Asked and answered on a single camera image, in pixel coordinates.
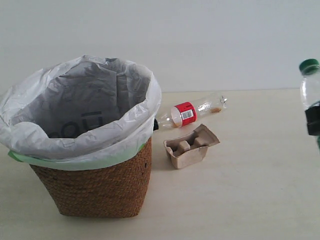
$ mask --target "pulp cardboard piece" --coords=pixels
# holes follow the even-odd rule
[[[176,169],[201,162],[208,148],[219,144],[220,141],[213,132],[201,124],[189,134],[164,141],[167,156]]]

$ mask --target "white plastic bag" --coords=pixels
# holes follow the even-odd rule
[[[150,138],[160,103],[145,66],[85,55],[41,69],[2,96],[0,142],[15,159],[42,167],[109,167]]]

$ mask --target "wicker basket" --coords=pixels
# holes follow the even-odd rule
[[[151,138],[123,163],[94,170],[65,171],[30,165],[66,216],[129,218],[138,215],[151,172]]]

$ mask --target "white table surface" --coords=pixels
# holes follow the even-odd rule
[[[162,106],[205,94],[164,94]],[[60,215],[31,168],[0,146],[0,240],[320,239],[320,155],[299,91],[225,94],[225,112],[154,133],[149,189],[134,218]],[[175,170],[163,141],[200,123],[221,143]]]

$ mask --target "water bottle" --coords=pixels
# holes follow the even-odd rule
[[[320,66],[316,59],[307,59],[299,66],[303,80],[300,87],[308,134],[317,136],[320,148]]]
[[[181,128],[205,116],[222,112],[227,108],[226,102],[225,96],[214,92],[206,97],[175,105],[164,114],[155,117],[157,128]]]

